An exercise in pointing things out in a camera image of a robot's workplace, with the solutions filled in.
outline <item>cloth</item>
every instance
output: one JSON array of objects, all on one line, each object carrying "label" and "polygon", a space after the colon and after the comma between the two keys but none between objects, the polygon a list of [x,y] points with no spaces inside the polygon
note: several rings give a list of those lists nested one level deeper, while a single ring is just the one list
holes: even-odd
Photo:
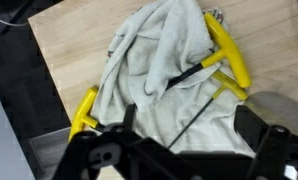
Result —
[{"label": "cloth", "polygon": [[[135,103],[134,130],[168,146],[220,87],[211,74],[220,68],[232,76],[228,63],[216,63],[165,90],[170,79],[198,64],[212,48],[195,0],[158,0],[140,8],[109,46],[91,115],[104,125],[122,122],[127,105]],[[233,130],[238,104],[231,91],[224,91],[171,150],[252,154]]]}]

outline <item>black plastic part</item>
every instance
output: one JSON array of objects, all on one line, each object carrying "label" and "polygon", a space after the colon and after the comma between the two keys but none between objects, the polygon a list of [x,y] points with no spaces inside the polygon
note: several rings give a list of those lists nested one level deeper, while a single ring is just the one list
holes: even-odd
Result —
[{"label": "black plastic part", "polygon": [[213,175],[212,179],[245,180],[251,157],[233,153],[206,153],[206,152],[181,152],[180,157],[186,159],[191,165],[203,169]]},{"label": "black plastic part", "polygon": [[95,179],[99,174],[99,170],[87,169],[87,167],[89,167],[89,152],[95,142],[100,140],[96,137],[97,135],[90,131],[74,135],[60,161],[53,180],[82,179],[82,172],[85,169],[88,170],[89,175],[95,175],[95,177],[92,177]]},{"label": "black plastic part", "polygon": [[116,165],[121,156],[121,148],[115,143],[100,145],[89,153],[90,166],[101,169],[106,166]]},{"label": "black plastic part", "polygon": [[127,106],[125,117],[123,118],[123,123],[122,123],[122,125],[125,128],[132,129],[135,112],[136,112],[136,104]]},{"label": "black plastic part", "polygon": [[114,168],[124,179],[130,179],[131,177],[131,159],[126,150],[121,153],[120,161],[114,165]]},{"label": "black plastic part", "polygon": [[284,177],[291,133],[281,126],[272,126],[263,138],[248,172],[248,179],[264,177],[281,180]]},{"label": "black plastic part", "polygon": [[132,159],[131,179],[172,179],[187,180],[193,177],[210,179],[209,172],[203,175],[179,156],[158,145],[154,140],[146,138],[133,145],[136,155]]},{"label": "black plastic part", "polygon": [[[269,126],[247,106],[237,106],[234,121],[235,131],[247,142],[253,151],[258,152],[260,143],[265,141]],[[291,135],[286,149],[287,156],[284,164],[294,166],[298,171],[298,136]]]},{"label": "black plastic part", "polygon": [[187,79],[189,76],[193,75],[194,73],[200,71],[201,69],[203,69],[202,65],[199,63],[193,67],[191,67],[190,69],[188,69],[187,71],[183,72],[180,76],[177,76],[173,79],[171,79],[167,85],[166,90],[172,88],[174,85],[180,83],[181,81]]},{"label": "black plastic part", "polygon": [[104,132],[105,128],[106,128],[105,125],[100,124],[100,122],[98,122],[96,128],[92,128],[92,129],[95,129],[95,130],[97,130],[97,131],[99,131],[99,132]]},{"label": "black plastic part", "polygon": [[247,106],[236,108],[234,129],[247,142],[253,151],[257,151],[269,126]]}]

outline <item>plywood surface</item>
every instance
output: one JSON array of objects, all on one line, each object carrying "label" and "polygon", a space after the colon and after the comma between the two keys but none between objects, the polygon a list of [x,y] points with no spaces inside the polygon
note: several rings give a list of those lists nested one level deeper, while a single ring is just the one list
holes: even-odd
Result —
[{"label": "plywood surface", "polygon": [[[65,0],[29,19],[70,118],[99,84],[115,30],[151,0]],[[249,93],[275,91],[298,101],[298,2],[200,0],[220,7],[253,79]]]}]

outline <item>gray surface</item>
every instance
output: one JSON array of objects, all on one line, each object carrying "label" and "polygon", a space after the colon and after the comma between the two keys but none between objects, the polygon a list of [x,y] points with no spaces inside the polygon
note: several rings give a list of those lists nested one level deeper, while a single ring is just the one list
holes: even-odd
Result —
[{"label": "gray surface", "polygon": [[259,92],[252,94],[245,105],[266,123],[284,126],[298,135],[298,102],[276,92]]},{"label": "gray surface", "polygon": [[0,103],[0,180],[35,179]]},{"label": "gray surface", "polygon": [[44,168],[39,180],[51,179],[68,144],[70,128],[61,129],[30,140]]}]

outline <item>dark floor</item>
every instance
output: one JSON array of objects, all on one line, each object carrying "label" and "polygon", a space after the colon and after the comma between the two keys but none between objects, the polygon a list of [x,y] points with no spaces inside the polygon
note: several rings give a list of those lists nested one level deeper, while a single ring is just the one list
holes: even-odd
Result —
[{"label": "dark floor", "polygon": [[[49,1],[29,9],[19,21],[55,3]],[[70,124],[29,25],[0,35],[0,97],[24,116],[22,124],[30,138]]]},{"label": "dark floor", "polygon": [[[14,23],[24,22],[57,2],[35,0]],[[52,166],[45,162],[60,159],[68,138],[55,132],[63,132],[70,121],[29,25],[8,28],[0,35],[0,100],[34,174],[46,177],[43,172],[54,169],[57,162]],[[62,144],[57,158],[47,154],[43,159],[39,154],[42,149],[52,148],[50,144],[37,146],[37,140],[46,134],[49,140],[53,140],[51,135],[58,138],[57,142],[52,141],[55,149]]]}]

